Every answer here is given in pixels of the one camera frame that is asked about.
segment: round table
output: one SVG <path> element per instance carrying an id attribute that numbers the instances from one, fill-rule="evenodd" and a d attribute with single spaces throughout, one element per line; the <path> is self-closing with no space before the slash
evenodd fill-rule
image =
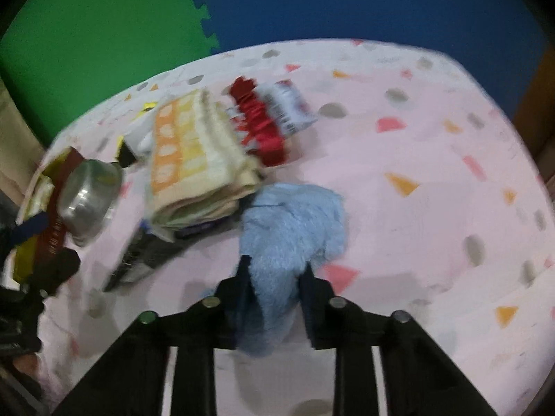
<path id="1" fill-rule="evenodd" d="M 113 161 L 118 136 L 146 102 L 207 87 L 231 105 L 226 87 L 239 75 L 291 79 L 318 113 L 296 135 L 293 161 L 271 175 L 345 198 L 348 246 L 320 276 L 366 311 L 408 310 L 500 416 L 520 414 L 555 360 L 552 207 L 511 123 L 445 55 L 362 40 L 218 54 L 91 109 L 58 135 L 44 163 L 68 145 Z M 234 272 L 239 230 L 204 239 L 131 290 L 99 291 L 143 215 L 146 176 L 126 170 L 109 226 L 88 247 L 73 246 L 80 272 L 46 303 L 42 367 L 58 390 L 141 311 L 185 310 Z M 301 323 L 270 357 L 216 353 L 223 415 L 327 414 L 333 378 L 333 352 L 312 351 Z"/>

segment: fuzzy blue fabric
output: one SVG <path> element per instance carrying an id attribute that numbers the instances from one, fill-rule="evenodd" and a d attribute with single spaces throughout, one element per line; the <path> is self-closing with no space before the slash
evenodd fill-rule
<path id="1" fill-rule="evenodd" d="M 242 218 L 239 250 L 249 255 L 257 304 L 249 305 L 238 347 L 269 354 L 289 332 L 299 301 L 297 279 L 345 251 L 342 198 L 313 184 L 277 183 L 256 195 Z"/>

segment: green foam mat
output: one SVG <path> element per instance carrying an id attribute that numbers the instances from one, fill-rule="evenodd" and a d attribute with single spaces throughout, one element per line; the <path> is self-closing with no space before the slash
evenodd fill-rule
<path id="1" fill-rule="evenodd" d="M 28 0 L 0 40 L 0 75 L 37 137 L 217 47 L 193 0 Z"/>

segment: blue foam mat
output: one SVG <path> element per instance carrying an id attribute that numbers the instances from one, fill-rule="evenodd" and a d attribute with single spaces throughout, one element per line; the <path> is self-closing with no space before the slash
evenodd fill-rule
<path id="1" fill-rule="evenodd" d="M 219 51 L 301 38 L 365 38 L 443 51 L 512 117 L 547 40 L 521 0 L 194 0 Z"/>

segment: metal bowl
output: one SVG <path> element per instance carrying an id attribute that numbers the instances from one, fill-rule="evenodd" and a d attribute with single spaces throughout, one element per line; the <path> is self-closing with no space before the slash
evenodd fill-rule
<path id="1" fill-rule="evenodd" d="M 83 247 L 102 231 L 122 182 L 123 170 L 116 162 L 86 159 L 71 172 L 57 210 L 76 245 Z"/>

